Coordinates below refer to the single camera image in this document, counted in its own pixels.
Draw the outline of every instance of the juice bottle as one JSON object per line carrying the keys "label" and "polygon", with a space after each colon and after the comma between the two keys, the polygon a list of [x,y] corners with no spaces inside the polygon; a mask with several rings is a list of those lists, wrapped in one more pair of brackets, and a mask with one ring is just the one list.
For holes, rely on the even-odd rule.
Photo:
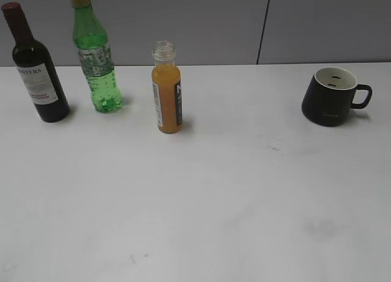
{"label": "juice bottle", "polygon": [[175,47],[169,41],[160,41],[152,51],[155,67],[152,71],[158,128],[173,134],[182,126],[181,73],[175,65]]}

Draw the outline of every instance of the wine bottle neck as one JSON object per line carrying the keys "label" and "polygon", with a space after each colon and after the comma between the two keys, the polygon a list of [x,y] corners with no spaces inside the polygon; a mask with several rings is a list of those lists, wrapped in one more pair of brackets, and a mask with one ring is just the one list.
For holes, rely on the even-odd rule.
{"label": "wine bottle neck", "polygon": [[34,39],[29,24],[20,5],[13,5],[13,3],[15,2],[8,7],[5,6],[7,4],[2,7],[7,24],[17,44],[29,42]]}
{"label": "wine bottle neck", "polygon": [[8,22],[8,25],[17,44],[26,43],[34,39],[26,19],[20,22]]}

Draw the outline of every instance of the mug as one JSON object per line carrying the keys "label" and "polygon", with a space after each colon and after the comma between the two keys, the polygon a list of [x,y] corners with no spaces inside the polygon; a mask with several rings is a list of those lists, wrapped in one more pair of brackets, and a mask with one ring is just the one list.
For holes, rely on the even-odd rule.
{"label": "mug", "polygon": [[[353,103],[356,90],[366,90],[363,103]],[[323,126],[338,126],[349,114],[350,108],[365,108],[372,97],[369,85],[359,85],[350,71],[337,67],[321,68],[312,77],[305,93],[301,110],[305,117]]]}

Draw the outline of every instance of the wine bottle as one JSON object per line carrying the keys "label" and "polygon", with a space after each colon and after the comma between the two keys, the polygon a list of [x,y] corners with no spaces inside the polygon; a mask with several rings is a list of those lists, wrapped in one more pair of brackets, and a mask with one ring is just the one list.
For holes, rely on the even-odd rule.
{"label": "wine bottle", "polygon": [[47,48],[31,34],[17,2],[1,7],[15,39],[12,58],[41,119],[55,122],[69,113],[69,106]]}

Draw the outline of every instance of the juice bottle label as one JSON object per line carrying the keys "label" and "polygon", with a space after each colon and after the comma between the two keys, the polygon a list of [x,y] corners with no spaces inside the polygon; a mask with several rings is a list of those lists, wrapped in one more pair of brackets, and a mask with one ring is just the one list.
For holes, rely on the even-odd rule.
{"label": "juice bottle label", "polygon": [[175,110],[177,113],[177,126],[182,124],[182,88],[181,81],[174,85]]}
{"label": "juice bottle label", "polygon": [[44,63],[34,67],[16,68],[34,104],[47,105],[59,99]]}
{"label": "juice bottle label", "polygon": [[161,115],[161,104],[160,104],[160,94],[159,94],[159,86],[154,82],[153,86],[153,96],[155,97],[155,109],[156,109],[156,117],[158,119],[158,126],[163,127],[163,116]]}
{"label": "juice bottle label", "polygon": [[92,49],[79,49],[81,68],[86,76],[104,76],[114,69],[109,44]]}

